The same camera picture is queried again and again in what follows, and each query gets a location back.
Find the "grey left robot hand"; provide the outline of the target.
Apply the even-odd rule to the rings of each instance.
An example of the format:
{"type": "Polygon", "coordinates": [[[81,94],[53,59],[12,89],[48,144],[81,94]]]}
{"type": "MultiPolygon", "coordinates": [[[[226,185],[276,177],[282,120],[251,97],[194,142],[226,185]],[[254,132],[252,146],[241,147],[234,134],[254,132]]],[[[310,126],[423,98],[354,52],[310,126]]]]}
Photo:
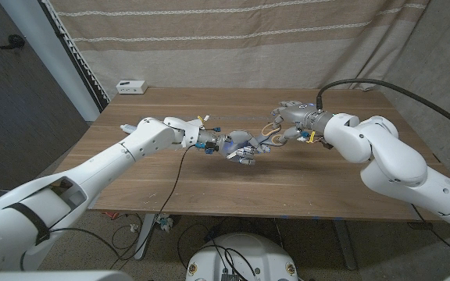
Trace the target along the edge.
{"type": "Polygon", "coordinates": [[[270,153],[270,147],[264,143],[266,140],[267,137],[253,137],[247,131],[235,130],[219,136],[218,153],[229,161],[254,165],[255,154],[270,153]]]}

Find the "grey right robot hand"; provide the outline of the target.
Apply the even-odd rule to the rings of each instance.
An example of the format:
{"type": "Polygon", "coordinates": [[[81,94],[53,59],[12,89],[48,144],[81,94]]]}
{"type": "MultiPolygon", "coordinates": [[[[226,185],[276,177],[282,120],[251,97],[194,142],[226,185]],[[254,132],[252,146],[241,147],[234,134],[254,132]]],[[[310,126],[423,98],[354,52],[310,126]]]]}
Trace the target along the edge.
{"type": "Polygon", "coordinates": [[[333,113],[317,109],[313,104],[300,101],[281,101],[280,107],[275,108],[272,114],[276,116],[273,121],[274,130],[279,129],[281,124],[292,123],[282,134],[272,137],[271,141],[279,145],[302,137],[305,131],[311,131],[315,137],[322,138],[328,121],[334,116],[333,113]]]}

